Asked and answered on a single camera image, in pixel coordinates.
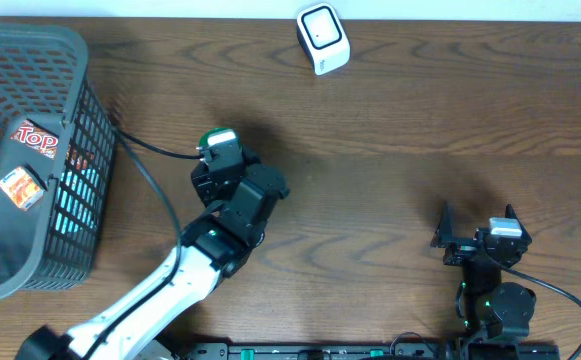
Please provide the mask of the small orange carton box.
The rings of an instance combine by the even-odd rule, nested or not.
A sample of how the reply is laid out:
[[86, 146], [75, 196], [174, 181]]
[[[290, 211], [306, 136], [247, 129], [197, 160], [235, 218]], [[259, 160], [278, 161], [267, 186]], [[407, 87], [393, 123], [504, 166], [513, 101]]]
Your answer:
[[17, 208], [24, 211], [30, 209], [45, 193], [45, 190], [22, 166], [16, 167], [0, 180], [0, 189]]

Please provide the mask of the red Top snack bar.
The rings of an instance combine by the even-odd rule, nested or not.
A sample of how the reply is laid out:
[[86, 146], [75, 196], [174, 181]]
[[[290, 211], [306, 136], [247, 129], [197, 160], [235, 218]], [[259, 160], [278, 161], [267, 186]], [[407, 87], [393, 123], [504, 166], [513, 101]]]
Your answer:
[[[10, 135], [10, 139], [26, 145], [50, 159], [54, 159], [58, 154], [59, 137], [29, 119], [24, 119], [16, 127]], [[85, 154], [81, 154], [76, 149], [68, 146], [66, 159], [77, 170], [85, 170], [95, 160], [95, 154], [88, 151]]]

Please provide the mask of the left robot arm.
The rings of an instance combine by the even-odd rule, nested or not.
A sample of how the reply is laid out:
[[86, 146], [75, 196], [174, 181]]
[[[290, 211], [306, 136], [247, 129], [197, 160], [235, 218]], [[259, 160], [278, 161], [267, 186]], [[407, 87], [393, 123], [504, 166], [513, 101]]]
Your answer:
[[89, 321], [58, 335], [43, 326], [21, 359], [133, 359], [176, 317], [247, 262], [265, 238], [276, 203], [289, 194], [282, 173], [236, 142], [206, 145], [191, 173], [204, 211], [177, 233], [164, 262]]

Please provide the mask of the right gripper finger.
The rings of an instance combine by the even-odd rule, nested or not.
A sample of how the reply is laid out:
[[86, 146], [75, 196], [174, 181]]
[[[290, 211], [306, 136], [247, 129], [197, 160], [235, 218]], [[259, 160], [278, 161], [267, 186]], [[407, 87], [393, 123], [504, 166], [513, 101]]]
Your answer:
[[521, 223], [521, 220], [518, 218], [513, 206], [511, 204], [507, 204], [505, 208], [505, 218], [508, 219], [511, 224], [514, 226], [516, 231], [523, 235], [525, 232], [525, 228]]
[[449, 203], [445, 202], [442, 206], [441, 217], [431, 239], [430, 246], [434, 248], [446, 248], [453, 241], [454, 235], [451, 208]]

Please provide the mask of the light blue wipes pack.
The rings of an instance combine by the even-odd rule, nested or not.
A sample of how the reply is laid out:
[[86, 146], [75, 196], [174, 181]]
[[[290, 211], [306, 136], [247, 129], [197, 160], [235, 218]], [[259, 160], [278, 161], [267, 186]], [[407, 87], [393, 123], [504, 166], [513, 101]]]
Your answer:
[[59, 233], [94, 228], [95, 190], [99, 182], [100, 177], [93, 169], [68, 170], [62, 174], [56, 192], [60, 212], [54, 225]]

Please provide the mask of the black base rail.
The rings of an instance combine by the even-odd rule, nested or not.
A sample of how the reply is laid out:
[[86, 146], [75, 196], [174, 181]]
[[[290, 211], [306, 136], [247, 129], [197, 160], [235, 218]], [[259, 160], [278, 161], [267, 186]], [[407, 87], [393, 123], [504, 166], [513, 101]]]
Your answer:
[[417, 341], [401, 341], [395, 345], [257, 345], [197, 343], [180, 350], [183, 360], [559, 360], [554, 345], [472, 344], [466, 349], [452, 345]]

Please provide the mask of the grey plastic mesh basket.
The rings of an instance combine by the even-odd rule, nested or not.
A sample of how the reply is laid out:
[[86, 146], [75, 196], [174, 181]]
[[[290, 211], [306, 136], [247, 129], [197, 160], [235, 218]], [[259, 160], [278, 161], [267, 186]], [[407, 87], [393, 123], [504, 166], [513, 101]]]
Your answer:
[[[60, 291], [82, 284], [94, 263], [114, 164], [113, 124], [88, 76], [88, 49], [59, 26], [0, 24], [0, 180], [24, 167], [45, 190], [27, 211], [0, 189], [0, 299], [19, 290]], [[29, 119], [59, 137], [50, 159], [11, 140]], [[68, 146], [95, 154], [87, 169], [100, 177], [93, 229], [63, 235], [54, 225], [63, 173], [77, 169]]]

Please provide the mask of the green lid jar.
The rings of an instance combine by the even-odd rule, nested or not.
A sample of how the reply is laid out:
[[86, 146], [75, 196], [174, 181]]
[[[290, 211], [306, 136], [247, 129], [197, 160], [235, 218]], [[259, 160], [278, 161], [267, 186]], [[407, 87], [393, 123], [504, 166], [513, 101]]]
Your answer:
[[241, 146], [240, 137], [237, 132], [231, 128], [215, 128], [205, 133], [199, 140], [198, 150], [211, 148], [220, 144], [235, 143]]

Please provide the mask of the white barcode scanner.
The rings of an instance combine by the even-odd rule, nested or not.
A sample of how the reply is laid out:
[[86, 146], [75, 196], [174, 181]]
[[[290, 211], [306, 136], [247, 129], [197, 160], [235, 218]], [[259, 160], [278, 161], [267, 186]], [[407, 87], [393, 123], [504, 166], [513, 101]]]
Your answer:
[[296, 18], [296, 34], [316, 76], [336, 70], [350, 59], [349, 39], [336, 10], [328, 3], [300, 11]]

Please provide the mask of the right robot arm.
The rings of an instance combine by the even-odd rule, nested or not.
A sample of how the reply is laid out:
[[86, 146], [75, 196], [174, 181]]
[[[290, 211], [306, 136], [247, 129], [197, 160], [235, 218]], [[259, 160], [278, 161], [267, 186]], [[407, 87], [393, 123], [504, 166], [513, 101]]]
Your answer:
[[536, 294], [502, 272], [517, 264], [532, 239], [511, 205], [471, 237], [454, 234], [450, 207], [441, 217], [430, 245], [445, 250], [443, 263], [462, 269], [455, 298], [465, 333], [441, 345], [441, 359], [519, 359], [520, 341], [529, 335]]

